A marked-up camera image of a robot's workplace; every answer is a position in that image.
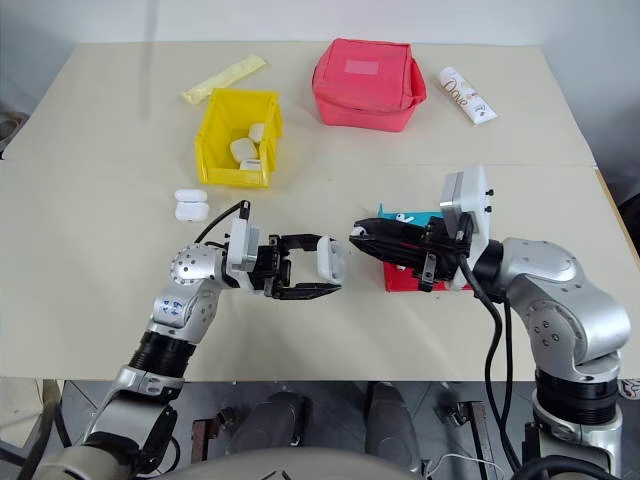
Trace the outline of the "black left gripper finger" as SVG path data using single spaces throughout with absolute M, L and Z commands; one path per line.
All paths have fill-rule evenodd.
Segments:
M 331 283 L 298 283 L 294 287 L 278 284 L 272 291 L 272 297 L 284 301 L 305 301 L 332 294 L 340 289 L 340 285 Z
M 317 234 L 291 234 L 280 237 L 281 246 L 287 250 L 303 250 L 305 252 L 316 251 L 322 238 Z

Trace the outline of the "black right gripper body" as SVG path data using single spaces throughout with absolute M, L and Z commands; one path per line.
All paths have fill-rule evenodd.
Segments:
M 431 216 L 421 237 L 425 258 L 420 270 L 414 271 L 418 279 L 418 290 L 431 292 L 435 284 L 443 283 L 447 290 L 454 290 L 454 278 L 470 254 L 473 221 L 470 216 L 461 216 L 449 235 L 445 220 Z

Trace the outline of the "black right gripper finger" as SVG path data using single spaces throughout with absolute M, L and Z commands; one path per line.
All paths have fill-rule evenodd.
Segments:
M 389 237 L 392 239 L 420 239 L 424 236 L 425 227 L 387 218 L 367 218 L 358 220 L 353 225 L 364 231 L 365 235 Z
M 421 268 L 426 251 L 380 235 L 350 235 L 349 241 L 358 250 L 382 262 L 407 268 Z

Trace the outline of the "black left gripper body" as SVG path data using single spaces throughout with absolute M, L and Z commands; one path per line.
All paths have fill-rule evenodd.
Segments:
M 274 299 L 293 299 L 290 288 L 292 235 L 271 235 L 266 245 L 258 247 L 258 255 L 249 279 L 256 291 Z

